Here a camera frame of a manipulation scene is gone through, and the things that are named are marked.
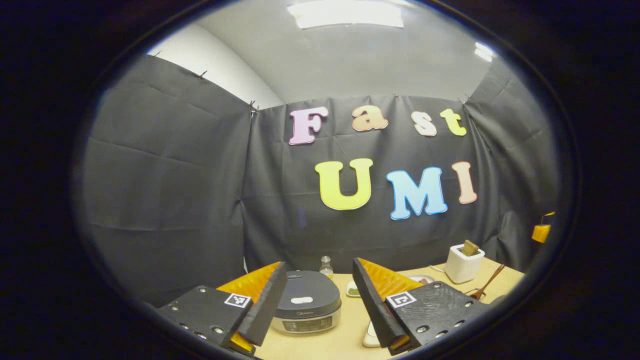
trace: white wall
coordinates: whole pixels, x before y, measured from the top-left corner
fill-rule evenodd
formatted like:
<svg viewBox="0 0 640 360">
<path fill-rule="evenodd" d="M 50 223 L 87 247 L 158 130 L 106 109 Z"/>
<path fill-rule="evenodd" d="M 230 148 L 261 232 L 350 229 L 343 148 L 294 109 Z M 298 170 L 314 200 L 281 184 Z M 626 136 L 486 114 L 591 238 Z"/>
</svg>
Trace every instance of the white wall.
<svg viewBox="0 0 640 360">
<path fill-rule="evenodd" d="M 189 25 L 174 33 L 148 54 L 180 65 L 195 74 L 224 88 L 246 103 L 255 100 L 254 106 L 266 109 L 283 105 L 260 76 L 240 56 L 209 31 L 196 24 Z"/>
</svg>

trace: wooden table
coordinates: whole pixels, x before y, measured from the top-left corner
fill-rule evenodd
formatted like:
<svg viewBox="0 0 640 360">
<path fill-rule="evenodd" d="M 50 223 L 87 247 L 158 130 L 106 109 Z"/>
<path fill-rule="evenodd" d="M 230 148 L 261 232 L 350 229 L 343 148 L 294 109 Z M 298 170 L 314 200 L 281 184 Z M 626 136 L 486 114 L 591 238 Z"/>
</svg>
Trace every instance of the wooden table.
<svg viewBox="0 0 640 360">
<path fill-rule="evenodd" d="M 484 286 L 487 280 L 498 269 L 499 264 L 483 259 L 480 271 L 475 279 L 462 284 L 453 284 L 448 276 L 430 267 L 400 271 L 403 275 L 429 275 L 437 281 L 445 282 L 462 292 Z M 444 269 L 444 264 L 437 265 Z M 523 273 L 505 267 L 484 291 L 480 301 L 492 302 L 495 298 L 508 293 L 522 278 Z M 316 334 L 283 334 L 269 328 L 261 347 L 256 348 L 255 355 L 265 360 L 339 360 L 339 359 L 388 359 L 391 357 L 386 348 L 366 348 L 362 345 L 369 315 L 359 297 L 348 297 L 346 288 L 353 278 L 351 274 L 334 274 L 333 282 L 340 290 L 342 311 L 338 326 L 326 332 Z"/>
</svg>

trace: glass bottle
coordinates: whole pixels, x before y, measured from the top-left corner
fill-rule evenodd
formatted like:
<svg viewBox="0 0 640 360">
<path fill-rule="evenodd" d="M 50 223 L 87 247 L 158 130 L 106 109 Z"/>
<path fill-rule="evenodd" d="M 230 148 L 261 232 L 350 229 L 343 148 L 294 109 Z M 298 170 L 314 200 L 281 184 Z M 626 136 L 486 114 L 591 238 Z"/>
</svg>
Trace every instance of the glass bottle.
<svg viewBox="0 0 640 360">
<path fill-rule="evenodd" d="M 327 255 L 323 256 L 320 261 L 322 261 L 322 266 L 320 266 L 320 272 L 327 275 L 329 279 L 333 279 L 333 268 L 331 267 L 329 258 Z"/>
</svg>

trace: ceiling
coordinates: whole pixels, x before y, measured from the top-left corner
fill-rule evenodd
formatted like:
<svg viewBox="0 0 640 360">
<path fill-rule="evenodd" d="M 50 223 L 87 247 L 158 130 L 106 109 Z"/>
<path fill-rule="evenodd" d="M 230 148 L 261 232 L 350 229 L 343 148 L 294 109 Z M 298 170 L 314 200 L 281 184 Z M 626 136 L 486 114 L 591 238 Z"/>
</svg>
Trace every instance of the ceiling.
<svg viewBox="0 0 640 360">
<path fill-rule="evenodd" d="M 419 95 L 464 101 L 490 63 L 462 25 L 424 5 L 393 1 L 403 29 L 338 25 L 300 29 L 297 0 L 244 0 L 198 25 L 235 51 L 284 103 L 353 95 Z"/>
</svg>

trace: rice cooker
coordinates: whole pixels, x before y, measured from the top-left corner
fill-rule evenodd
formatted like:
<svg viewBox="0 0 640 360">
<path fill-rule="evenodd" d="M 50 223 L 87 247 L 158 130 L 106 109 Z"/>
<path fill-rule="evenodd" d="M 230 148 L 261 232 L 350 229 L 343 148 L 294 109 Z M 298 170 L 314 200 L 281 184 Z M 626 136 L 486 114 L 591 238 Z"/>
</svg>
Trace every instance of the rice cooker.
<svg viewBox="0 0 640 360">
<path fill-rule="evenodd" d="M 326 331 L 338 325 L 341 305 L 340 290 L 326 275 L 290 271 L 271 326 L 296 334 Z"/>
</svg>

